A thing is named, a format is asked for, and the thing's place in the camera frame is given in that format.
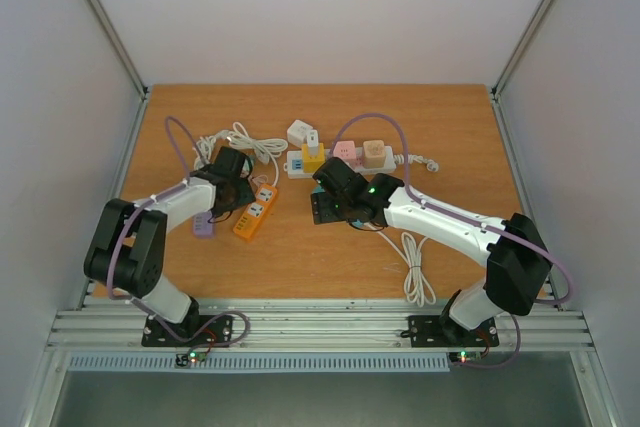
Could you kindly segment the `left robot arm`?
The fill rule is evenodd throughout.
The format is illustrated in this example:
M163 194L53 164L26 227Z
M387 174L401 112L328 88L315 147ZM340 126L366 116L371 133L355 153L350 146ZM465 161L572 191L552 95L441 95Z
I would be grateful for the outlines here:
M195 342L206 323L197 301L163 273L167 235L200 214L216 219L252 203L249 156L223 147L213 162L177 185L135 202L106 203L89 245L84 274L112 299L129 300L154 316L179 345Z

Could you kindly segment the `white square charger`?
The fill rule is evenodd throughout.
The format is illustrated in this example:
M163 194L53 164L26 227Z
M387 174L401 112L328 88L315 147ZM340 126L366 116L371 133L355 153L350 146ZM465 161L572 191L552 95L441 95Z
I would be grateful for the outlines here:
M321 150L318 132L315 129L309 130L306 135L306 148L310 156L318 156Z

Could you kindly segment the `yellow cube socket adapter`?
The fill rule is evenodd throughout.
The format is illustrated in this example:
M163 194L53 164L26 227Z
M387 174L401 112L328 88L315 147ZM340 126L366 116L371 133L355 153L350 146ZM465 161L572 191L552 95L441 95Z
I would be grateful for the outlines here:
M320 142L314 151L308 144L303 144L301 148L302 168L307 174L315 173L326 161L324 144Z

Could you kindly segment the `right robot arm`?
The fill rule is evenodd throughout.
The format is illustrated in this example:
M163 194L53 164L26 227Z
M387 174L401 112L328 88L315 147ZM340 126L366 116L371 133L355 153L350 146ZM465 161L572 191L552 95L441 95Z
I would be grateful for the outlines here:
M338 158L327 160L313 179L340 220L419 234L486 269L483 281L456 292L441 312L438 323L448 345L467 341L501 313L526 316L538 300L552 262L529 217L515 213L504 220L472 213L388 174L367 180Z

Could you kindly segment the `pink cube socket adapter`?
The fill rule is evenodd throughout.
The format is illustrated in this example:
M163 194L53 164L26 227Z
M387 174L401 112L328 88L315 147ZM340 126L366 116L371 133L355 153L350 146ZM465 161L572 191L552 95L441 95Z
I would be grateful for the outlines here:
M342 140L335 143L332 156L354 167L357 161L356 145L354 141Z

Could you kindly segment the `beige cube socket adapter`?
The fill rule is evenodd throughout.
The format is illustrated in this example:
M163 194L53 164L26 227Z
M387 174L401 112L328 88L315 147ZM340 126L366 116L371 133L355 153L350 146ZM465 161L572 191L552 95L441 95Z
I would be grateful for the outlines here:
M363 166L366 169L376 169L386 162L385 144L382 140L367 140L362 144Z

